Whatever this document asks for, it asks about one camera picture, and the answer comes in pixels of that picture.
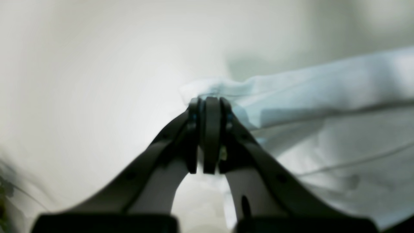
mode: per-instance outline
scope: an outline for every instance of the cloth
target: cloth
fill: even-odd
[[[261,146],[330,206],[381,230],[414,214],[414,47],[243,83],[199,80],[181,94],[185,103],[227,98]]]

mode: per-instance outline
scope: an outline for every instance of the white wall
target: white wall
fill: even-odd
[[[413,10],[414,0],[0,1],[1,170],[43,207],[19,190],[12,201],[34,218],[96,192],[185,109],[185,83],[409,46]],[[183,231],[227,232],[221,196],[197,177],[174,203]]]

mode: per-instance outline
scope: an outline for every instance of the white fabric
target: white fabric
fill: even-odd
[[[414,214],[414,48],[181,88],[227,98],[257,141],[325,202],[385,229]]]

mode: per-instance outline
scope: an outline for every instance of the light blue cloth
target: light blue cloth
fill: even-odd
[[[257,141],[329,205],[382,230],[414,214],[414,48],[243,83],[200,80],[181,93],[185,103],[227,98]]]

